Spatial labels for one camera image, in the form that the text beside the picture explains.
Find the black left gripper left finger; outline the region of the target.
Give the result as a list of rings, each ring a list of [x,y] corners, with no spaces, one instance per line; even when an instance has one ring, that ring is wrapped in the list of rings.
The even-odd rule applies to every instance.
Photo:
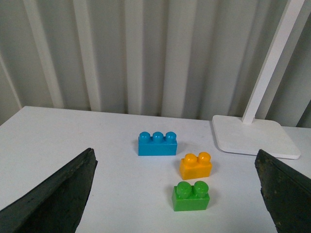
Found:
[[[80,224],[97,160],[86,149],[0,212],[2,233],[73,233]]]

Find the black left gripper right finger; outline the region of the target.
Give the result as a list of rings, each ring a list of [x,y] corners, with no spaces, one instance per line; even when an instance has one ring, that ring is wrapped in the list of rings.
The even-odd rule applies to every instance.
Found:
[[[263,150],[255,167],[261,195],[279,233],[311,231],[311,180]]]

